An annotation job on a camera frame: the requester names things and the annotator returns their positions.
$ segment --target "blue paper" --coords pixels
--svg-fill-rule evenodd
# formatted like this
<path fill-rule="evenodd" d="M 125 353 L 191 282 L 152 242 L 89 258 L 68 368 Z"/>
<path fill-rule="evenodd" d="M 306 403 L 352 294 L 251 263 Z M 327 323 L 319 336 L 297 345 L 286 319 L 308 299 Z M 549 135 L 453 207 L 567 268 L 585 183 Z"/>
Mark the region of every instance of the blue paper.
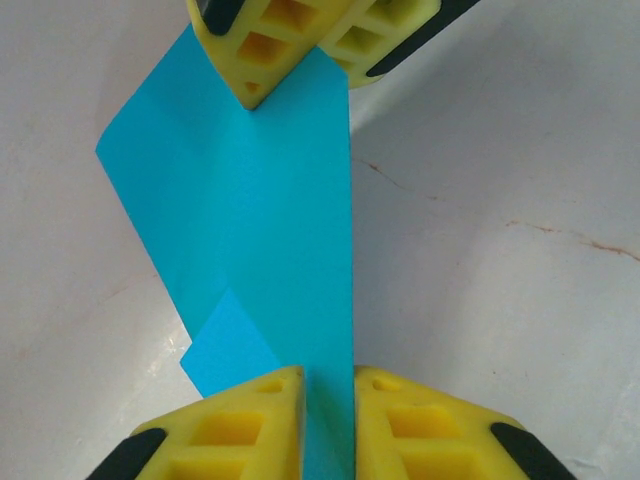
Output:
<path fill-rule="evenodd" d="M 352 478 L 344 73 L 316 49 L 248 112 L 188 29 L 97 153 L 192 338 L 231 289 L 276 358 L 306 369 L 305 477 Z M 187 372 L 199 378 L 198 368 Z"/>
<path fill-rule="evenodd" d="M 222 296 L 180 363 L 203 397 L 282 367 L 231 290 Z"/>

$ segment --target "square hole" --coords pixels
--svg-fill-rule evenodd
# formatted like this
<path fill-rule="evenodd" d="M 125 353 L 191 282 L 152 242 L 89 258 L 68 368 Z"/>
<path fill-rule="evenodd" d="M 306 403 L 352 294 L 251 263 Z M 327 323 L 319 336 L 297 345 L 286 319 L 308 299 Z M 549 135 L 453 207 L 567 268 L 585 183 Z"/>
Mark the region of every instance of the square hole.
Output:
<path fill-rule="evenodd" d="M 276 378 L 258 387 L 258 393 L 280 393 L 284 389 L 284 380 Z"/>
<path fill-rule="evenodd" d="M 409 480 L 488 480 L 468 449 L 413 451 L 401 454 Z"/>
<path fill-rule="evenodd" d="M 399 392 L 402 390 L 402 386 L 398 382 L 387 377 L 374 378 L 371 386 L 379 392 Z"/>
<path fill-rule="evenodd" d="M 387 412 L 396 438 L 457 438 L 460 430 L 444 408 L 437 405 L 395 407 Z"/>
<path fill-rule="evenodd" d="M 313 22 L 318 10 L 295 0 L 271 0 L 262 20 L 303 33 Z"/>
<path fill-rule="evenodd" d="M 411 18 L 418 7 L 423 7 L 425 0 L 376 0 L 367 15 L 395 26 L 402 25 Z"/>
<path fill-rule="evenodd" d="M 367 54 L 383 39 L 381 35 L 355 25 L 345 33 L 336 46 L 355 53 Z"/>
<path fill-rule="evenodd" d="M 345 72 L 348 72 L 351 67 L 353 67 L 353 62 L 347 62 L 346 60 L 342 60 L 340 58 L 331 57 L 331 60 L 336 62 L 338 66 L 343 69 Z"/>
<path fill-rule="evenodd" d="M 240 480 L 244 463 L 234 460 L 173 461 L 168 480 Z"/>
<path fill-rule="evenodd" d="M 287 50 L 289 44 L 277 38 L 250 32 L 238 49 L 238 57 L 247 62 L 271 65 Z"/>
<path fill-rule="evenodd" d="M 255 445 L 263 422 L 255 412 L 218 413 L 200 424 L 191 445 Z"/>
<path fill-rule="evenodd" d="M 255 82 L 244 82 L 244 86 L 249 93 L 256 93 L 260 90 L 260 84 Z"/>

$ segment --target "yellow plastic block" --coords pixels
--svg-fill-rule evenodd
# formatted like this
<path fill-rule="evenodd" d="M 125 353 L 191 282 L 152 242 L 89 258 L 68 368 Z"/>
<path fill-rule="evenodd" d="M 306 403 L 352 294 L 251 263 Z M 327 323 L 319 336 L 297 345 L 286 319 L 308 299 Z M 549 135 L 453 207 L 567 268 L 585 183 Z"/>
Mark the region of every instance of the yellow plastic block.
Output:
<path fill-rule="evenodd" d="M 204 24 L 195 0 L 191 23 L 218 73 L 253 109 L 316 46 L 352 0 L 246 0 L 226 35 Z"/>
<path fill-rule="evenodd" d="M 440 11 L 440 0 L 356 0 L 320 47 L 360 87 L 380 77 L 367 71 Z"/>
<path fill-rule="evenodd" d="M 138 427 L 168 435 L 136 480 L 302 478 L 304 378 L 288 367 Z"/>
<path fill-rule="evenodd" d="M 527 480 L 492 435 L 510 417 L 384 370 L 356 371 L 358 480 Z"/>

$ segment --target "black rubber pad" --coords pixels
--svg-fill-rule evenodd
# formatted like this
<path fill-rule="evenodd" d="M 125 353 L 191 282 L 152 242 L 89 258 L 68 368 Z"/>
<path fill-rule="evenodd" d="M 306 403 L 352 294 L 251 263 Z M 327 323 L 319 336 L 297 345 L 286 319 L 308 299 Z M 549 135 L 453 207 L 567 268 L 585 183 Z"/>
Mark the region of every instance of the black rubber pad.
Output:
<path fill-rule="evenodd" d="M 200 16 L 212 35 L 226 35 L 245 0 L 196 0 Z"/>
<path fill-rule="evenodd" d="M 151 428 L 123 440 L 87 480 L 134 480 L 165 438 L 167 432 Z"/>
<path fill-rule="evenodd" d="M 440 11 L 367 72 L 367 77 L 389 73 L 409 55 L 439 34 L 480 0 L 442 0 Z"/>
<path fill-rule="evenodd" d="M 532 433 L 506 423 L 494 423 L 491 433 L 531 480 L 577 480 Z"/>

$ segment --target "white table surface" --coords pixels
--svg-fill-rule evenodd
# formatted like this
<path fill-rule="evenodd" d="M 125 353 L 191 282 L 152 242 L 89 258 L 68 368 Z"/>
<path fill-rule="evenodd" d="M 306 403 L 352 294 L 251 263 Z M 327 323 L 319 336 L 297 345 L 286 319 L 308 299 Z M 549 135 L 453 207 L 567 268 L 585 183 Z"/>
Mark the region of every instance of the white table surface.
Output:
<path fill-rule="evenodd" d="M 198 398 L 96 141 L 180 0 L 0 3 L 0 470 L 83 478 Z M 640 471 L 640 3 L 482 0 L 352 94 L 361 363 Z"/>

